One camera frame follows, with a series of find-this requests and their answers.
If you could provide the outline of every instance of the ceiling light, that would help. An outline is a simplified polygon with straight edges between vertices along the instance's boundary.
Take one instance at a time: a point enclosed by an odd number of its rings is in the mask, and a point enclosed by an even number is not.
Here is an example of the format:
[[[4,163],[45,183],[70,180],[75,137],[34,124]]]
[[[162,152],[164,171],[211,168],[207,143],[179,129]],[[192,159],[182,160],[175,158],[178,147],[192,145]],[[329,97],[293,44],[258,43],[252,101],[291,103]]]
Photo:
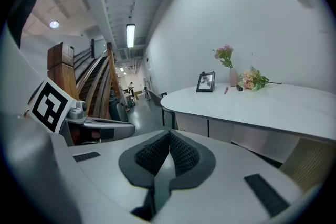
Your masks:
[[[134,33],[135,33],[135,24],[126,24],[126,36],[127,36],[128,48],[133,48],[134,46]]]
[[[51,28],[57,28],[59,27],[59,22],[56,20],[53,20],[49,25]]]

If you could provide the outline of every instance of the chair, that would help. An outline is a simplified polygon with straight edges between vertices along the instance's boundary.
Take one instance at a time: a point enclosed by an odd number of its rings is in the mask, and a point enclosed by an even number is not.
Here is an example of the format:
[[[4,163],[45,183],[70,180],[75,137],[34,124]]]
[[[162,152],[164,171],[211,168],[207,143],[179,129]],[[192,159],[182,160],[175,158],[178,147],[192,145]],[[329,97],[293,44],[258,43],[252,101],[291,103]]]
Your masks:
[[[161,105],[161,99],[163,98],[164,95],[167,95],[166,92],[162,93],[161,96],[155,94],[153,91],[148,90],[149,95],[151,96],[151,98],[153,99],[153,102],[156,106],[158,106],[159,108],[162,109],[162,125],[164,126],[164,112],[168,112],[171,116],[172,116],[172,128],[175,129],[175,112],[164,108]]]

